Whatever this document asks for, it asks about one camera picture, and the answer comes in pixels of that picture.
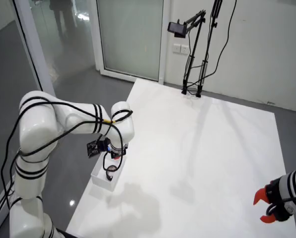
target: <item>white tabletop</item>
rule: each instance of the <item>white tabletop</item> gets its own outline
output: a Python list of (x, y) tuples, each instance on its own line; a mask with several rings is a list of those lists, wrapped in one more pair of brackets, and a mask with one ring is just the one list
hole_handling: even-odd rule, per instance
[(114, 192), (89, 181), (67, 232), (83, 238), (296, 238), (255, 192), (285, 174), (273, 113), (138, 79), (135, 138)]

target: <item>small white container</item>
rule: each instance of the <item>small white container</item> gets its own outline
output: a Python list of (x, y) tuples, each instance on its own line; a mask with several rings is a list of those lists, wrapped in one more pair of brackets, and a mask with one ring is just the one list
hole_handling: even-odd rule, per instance
[[(95, 167), (91, 173), (92, 182), (94, 185), (102, 187), (108, 191), (114, 191), (116, 184), (118, 182), (118, 178), (123, 170), (125, 160), (127, 159), (127, 156), (123, 156), (123, 162), (119, 168), (118, 171), (116, 171), (113, 175), (113, 179), (109, 181), (106, 177), (106, 171), (103, 169), (103, 158), (106, 152), (102, 152), (95, 164)], [(116, 167), (119, 165), (120, 159), (113, 160), (110, 157), (110, 154), (108, 154), (105, 158), (105, 168), (108, 168), (111, 165), (115, 165)]]

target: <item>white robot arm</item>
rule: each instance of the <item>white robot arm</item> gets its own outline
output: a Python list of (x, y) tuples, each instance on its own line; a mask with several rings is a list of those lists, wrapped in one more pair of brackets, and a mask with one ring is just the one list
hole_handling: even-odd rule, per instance
[(266, 216), (261, 217), (264, 223), (286, 221), (296, 212), (296, 170), (273, 180), (258, 190), (254, 197), (254, 205), (263, 200), (270, 204)]
[[(30, 105), (39, 102), (49, 104), (28, 109)], [(88, 123), (78, 126), (72, 133), (105, 134), (110, 140), (109, 150), (121, 154), (134, 137), (133, 120), (129, 114), (130, 107), (127, 102), (116, 103), (111, 109), (112, 118), (110, 119), (101, 105), (69, 103), (47, 93), (33, 91), (21, 100), (20, 113), (26, 109), (19, 122), (21, 154), (15, 162), (16, 199), (12, 202), (10, 209), (10, 237), (63, 238), (64, 235), (57, 232), (49, 216), (43, 213), (41, 197), (49, 155), (56, 147), (57, 141), (43, 149), (41, 147), (52, 142), (62, 130), (68, 131), (86, 121)], [(118, 130), (114, 129), (110, 123), (113, 123)]]

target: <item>red object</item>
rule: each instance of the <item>red object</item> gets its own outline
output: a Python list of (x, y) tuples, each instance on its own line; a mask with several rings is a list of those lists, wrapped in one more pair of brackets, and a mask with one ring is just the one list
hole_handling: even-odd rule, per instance
[[(264, 202), (270, 204), (268, 197), (266, 196), (266, 188), (261, 188), (256, 192), (253, 205), (258, 203), (259, 200), (263, 200)], [(274, 216), (274, 214), (272, 214), (271, 216), (261, 216), (261, 221), (268, 224), (273, 223), (274, 221), (276, 221), (276, 217)]]

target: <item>black tripod stand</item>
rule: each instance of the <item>black tripod stand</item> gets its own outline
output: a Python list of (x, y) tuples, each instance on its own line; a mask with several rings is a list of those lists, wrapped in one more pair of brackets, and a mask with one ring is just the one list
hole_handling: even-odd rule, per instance
[(202, 10), (199, 11), (195, 16), (191, 17), (189, 20), (185, 21), (183, 25), (179, 23), (179, 20), (177, 23), (170, 22), (168, 25), (168, 31), (171, 33), (174, 33), (174, 37), (177, 38), (186, 38), (186, 34), (188, 34), (194, 27), (199, 26), (198, 32), (197, 32), (197, 37), (193, 46), (192, 54), (189, 55), (188, 61), (186, 64), (186, 68), (184, 71), (184, 77), (183, 77), (183, 88), (182, 88), (182, 94), (187, 94), (187, 82), (190, 76), (193, 60), (194, 60), (194, 54), (197, 48), (197, 43), (201, 31), (201, 26), (202, 23), (205, 22), (204, 16), (206, 15), (206, 11)]
[[(222, 5), (222, 0), (215, 0), (214, 1), (214, 5), (212, 8), (212, 12), (211, 12), (212, 23), (211, 23), (209, 36), (208, 36), (206, 55), (205, 55), (204, 60), (202, 61), (199, 79), (197, 82), (193, 83), (193, 85), (198, 84), (198, 90), (197, 90), (196, 96), (199, 98), (201, 97), (204, 79), (206, 78), (205, 74), (206, 74), (207, 66), (208, 66), (208, 55), (209, 55), (209, 47), (210, 47), (212, 32), (213, 32), (213, 28), (217, 27), (217, 25), (218, 25), (218, 23), (216, 22), (216, 19), (218, 18), (221, 5)], [(202, 10), (202, 11), (198, 12), (195, 16), (191, 17), (189, 20), (185, 21), (183, 23), (183, 25), (179, 23), (179, 20), (177, 21), (177, 23), (169, 22), (169, 25), (168, 25), (168, 32), (174, 33), (174, 37), (178, 37), (178, 38), (185, 38), (186, 34), (189, 33), (191, 31), (191, 29), (199, 26), (196, 40), (195, 40), (195, 43), (193, 46), (192, 54), (189, 55), (188, 60), (187, 60), (187, 64), (185, 67), (184, 77), (183, 77), (183, 85), (182, 85), (182, 91), (181, 91), (182, 94), (187, 94), (188, 87), (191, 86), (191, 85), (188, 86), (187, 83), (188, 83), (188, 79), (190, 76), (193, 61), (195, 58), (194, 54), (195, 54), (195, 51), (197, 48), (197, 43), (199, 40), (200, 31), (201, 31), (201, 26), (202, 26), (202, 23), (204, 23), (206, 21), (204, 18), (205, 14), (206, 14), (205, 10)]]

